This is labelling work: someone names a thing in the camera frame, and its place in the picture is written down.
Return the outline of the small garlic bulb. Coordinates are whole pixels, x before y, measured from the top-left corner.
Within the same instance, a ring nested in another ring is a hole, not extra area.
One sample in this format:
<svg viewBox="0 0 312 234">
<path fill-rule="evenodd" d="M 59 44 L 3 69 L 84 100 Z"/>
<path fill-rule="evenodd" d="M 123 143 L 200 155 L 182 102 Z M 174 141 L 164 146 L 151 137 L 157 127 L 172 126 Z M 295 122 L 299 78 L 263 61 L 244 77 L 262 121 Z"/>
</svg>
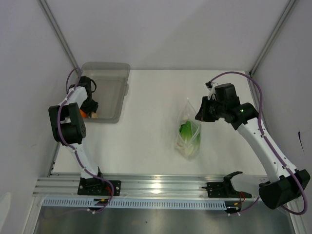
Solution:
<svg viewBox="0 0 312 234">
<path fill-rule="evenodd" d="M 90 118 L 98 118 L 98 115 L 94 112 L 91 113 Z"/>
</svg>

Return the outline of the clear zip top bag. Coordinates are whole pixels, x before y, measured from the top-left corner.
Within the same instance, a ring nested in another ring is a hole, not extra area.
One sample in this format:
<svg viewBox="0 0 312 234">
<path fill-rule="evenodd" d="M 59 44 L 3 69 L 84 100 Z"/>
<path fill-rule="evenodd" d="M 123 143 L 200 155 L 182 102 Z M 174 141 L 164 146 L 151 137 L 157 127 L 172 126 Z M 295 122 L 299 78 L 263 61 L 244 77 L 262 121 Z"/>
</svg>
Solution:
<svg viewBox="0 0 312 234">
<path fill-rule="evenodd" d="M 201 123 L 195 116 L 195 109 L 187 99 L 177 119 L 175 140 L 175 148 L 187 160 L 198 155 L 201 143 Z"/>
</svg>

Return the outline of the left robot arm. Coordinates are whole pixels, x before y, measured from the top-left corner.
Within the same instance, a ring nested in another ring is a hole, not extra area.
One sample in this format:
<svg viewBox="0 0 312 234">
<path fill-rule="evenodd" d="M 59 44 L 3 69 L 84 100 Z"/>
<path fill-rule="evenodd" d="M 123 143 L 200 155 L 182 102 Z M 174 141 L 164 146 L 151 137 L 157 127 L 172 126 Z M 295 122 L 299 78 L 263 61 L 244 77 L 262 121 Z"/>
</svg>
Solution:
<svg viewBox="0 0 312 234">
<path fill-rule="evenodd" d="M 65 99 L 48 109 L 54 139 L 67 148 L 80 169 L 80 187 L 100 195 L 106 189 L 101 172 L 84 146 L 86 126 L 82 113 L 91 117 L 98 110 L 98 102 L 92 94 L 97 85 L 89 77 L 82 76 L 71 85 Z"/>
</svg>

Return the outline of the orange fruit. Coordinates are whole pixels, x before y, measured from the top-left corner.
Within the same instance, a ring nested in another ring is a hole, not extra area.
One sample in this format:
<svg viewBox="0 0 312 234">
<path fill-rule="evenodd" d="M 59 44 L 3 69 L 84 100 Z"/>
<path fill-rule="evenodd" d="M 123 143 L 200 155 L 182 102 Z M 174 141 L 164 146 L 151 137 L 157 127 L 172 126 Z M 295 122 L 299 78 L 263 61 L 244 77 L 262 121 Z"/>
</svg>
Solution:
<svg viewBox="0 0 312 234">
<path fill-rule="evenodd" d="M 85 112 L 83 112 L 82 110 L 80 110 L 80 113 L 81 113 L 81 116 L 82 116 L 83 118 L 87 118 L 87 117 L 88 117 L 87 114 L 86 114 Z"/>
</svg>

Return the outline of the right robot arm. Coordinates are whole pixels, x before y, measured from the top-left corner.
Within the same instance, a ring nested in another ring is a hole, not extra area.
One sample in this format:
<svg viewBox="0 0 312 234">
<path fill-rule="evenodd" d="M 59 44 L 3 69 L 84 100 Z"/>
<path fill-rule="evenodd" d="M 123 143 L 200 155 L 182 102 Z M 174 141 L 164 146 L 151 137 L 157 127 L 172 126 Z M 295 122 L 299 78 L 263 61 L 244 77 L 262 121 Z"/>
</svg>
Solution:
<svg viewBox="0 0 312 234">
<path fill-rule="evenodd" d="M 201 122 L 215 122 L 220 118 L 240 133 L 260 160 L 268 180 L 263 182 L 255 175 L 234 172 L 225 176 L 223 193 L 235 196 L 247 192 L 261 198 L 270 209 L 283 207 L 284 204 L 302 197 L 310 180 L 307 170 L 299 170 L 281 152 L 267 130 L 262 129 L 262 120 L 250 103 L 241 104 L 231 83 L 219 85 L 206 83 L 209 95 L 202 98 L 195 119 Z"/>
</svg>

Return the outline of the green plastic lettuce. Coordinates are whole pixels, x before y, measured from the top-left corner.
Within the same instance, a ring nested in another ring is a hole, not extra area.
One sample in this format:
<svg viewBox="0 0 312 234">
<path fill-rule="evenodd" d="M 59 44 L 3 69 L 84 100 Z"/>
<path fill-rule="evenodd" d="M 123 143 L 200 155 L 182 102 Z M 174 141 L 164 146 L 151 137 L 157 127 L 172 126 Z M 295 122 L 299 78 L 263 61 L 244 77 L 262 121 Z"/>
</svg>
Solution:
<svg viewBox="0 0 312 234">
<path fill-rule="evenodd" d="M 200 124 L 187 120 L 180 125 L 177 136 L 177 148 L 186 158 L 197 155 L 200 147 Z"/>
</svg>

